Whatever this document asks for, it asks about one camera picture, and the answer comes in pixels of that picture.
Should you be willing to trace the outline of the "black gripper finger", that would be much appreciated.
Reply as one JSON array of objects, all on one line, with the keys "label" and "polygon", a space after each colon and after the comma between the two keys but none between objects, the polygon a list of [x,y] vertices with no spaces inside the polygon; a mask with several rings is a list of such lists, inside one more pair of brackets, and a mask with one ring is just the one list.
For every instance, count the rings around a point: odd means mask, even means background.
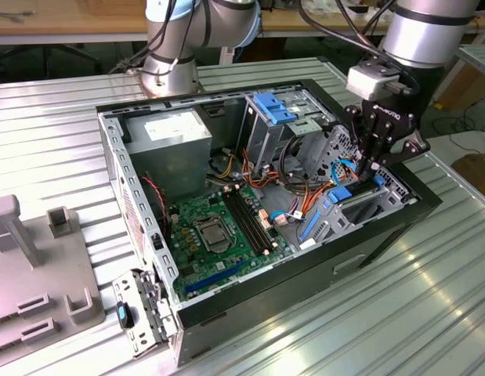
[{"label": "black gripper finger", "polygon": [[370,179],[374,172],[371,169],[371,133],[369,123],[365,119],[362,110],[349,105],[344,108],[344,126],[349,132],[350,142],[355,146],[355,158],[357,167],[355,174],[360,181]]},{"label": "black gripper finger", "polygon": [[373,122],[367,145],[367,176],[425,153],[430,145],[411,122]]}]

